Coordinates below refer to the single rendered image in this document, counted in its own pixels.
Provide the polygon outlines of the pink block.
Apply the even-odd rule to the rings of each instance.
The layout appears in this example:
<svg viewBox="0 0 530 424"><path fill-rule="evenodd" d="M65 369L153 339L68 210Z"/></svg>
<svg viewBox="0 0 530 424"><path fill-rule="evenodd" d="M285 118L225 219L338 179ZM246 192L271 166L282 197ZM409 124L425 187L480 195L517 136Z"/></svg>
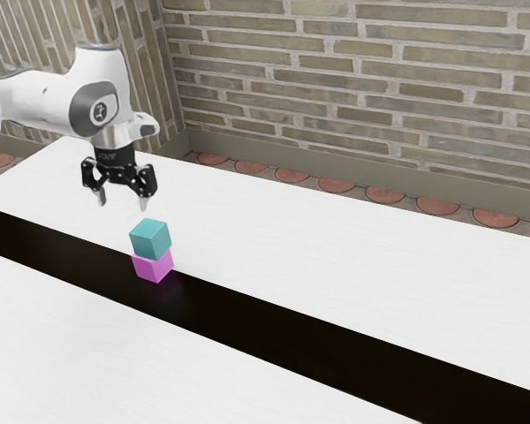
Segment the pink block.
<svg viewBox="0 0 530 424"><path fill-rule="evenodd" d="M151 260L136 254L133 254L131 259L136 275L155 284L160 283L174 268L170 250L165 251L157 260Z"/></svg>

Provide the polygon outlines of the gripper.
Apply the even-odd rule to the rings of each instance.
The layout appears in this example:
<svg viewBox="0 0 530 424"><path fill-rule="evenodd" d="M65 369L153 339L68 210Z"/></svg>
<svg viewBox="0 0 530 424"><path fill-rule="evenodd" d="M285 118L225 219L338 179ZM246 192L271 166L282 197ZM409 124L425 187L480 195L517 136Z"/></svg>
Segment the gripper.
<svg viewBox="0 0 530 424"><path fill-rule="evenodd" d="M86 157L80 167L82 185L89 188L96 196L100 206L106 204L106 194L103 185L108 180L114 184L127 185L138 196L140 211L146 212L148 201L156 193L156 176L154 167L147 164L138 167L135 162L135 150L132 144L117 149L94 147L95 160ZM96 179L94 170L101 172Z"/></svg>

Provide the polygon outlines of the teal block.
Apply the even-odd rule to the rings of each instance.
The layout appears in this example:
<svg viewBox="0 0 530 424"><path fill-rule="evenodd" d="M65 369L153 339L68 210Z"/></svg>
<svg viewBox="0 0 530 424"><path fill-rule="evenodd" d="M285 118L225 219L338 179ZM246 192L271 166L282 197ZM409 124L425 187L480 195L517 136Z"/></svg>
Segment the teal block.
<svg viewBox="0 0 530 424"><path fill-rule="evenodd" d="M159 260L172 246L167 223L144 218L130 232L129 239L135 255Z"/></svg>

